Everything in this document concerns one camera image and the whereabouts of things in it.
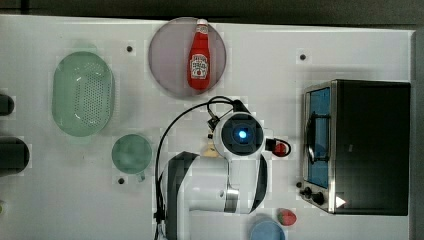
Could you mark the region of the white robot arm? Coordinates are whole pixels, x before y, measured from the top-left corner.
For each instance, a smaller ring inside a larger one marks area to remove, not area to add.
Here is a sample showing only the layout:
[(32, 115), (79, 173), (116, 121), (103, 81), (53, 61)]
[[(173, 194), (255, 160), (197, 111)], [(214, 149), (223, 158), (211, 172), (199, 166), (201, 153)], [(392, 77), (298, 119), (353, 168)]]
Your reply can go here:
[(265, 142), (262, 124), (248, 112), (235, 112), (213, 131), (216, 157), (183, 151), (170, 159), (160, 184), (165, 200), (160, 240), (190, 240), (192, 211), (255, 211), (267, 192)]

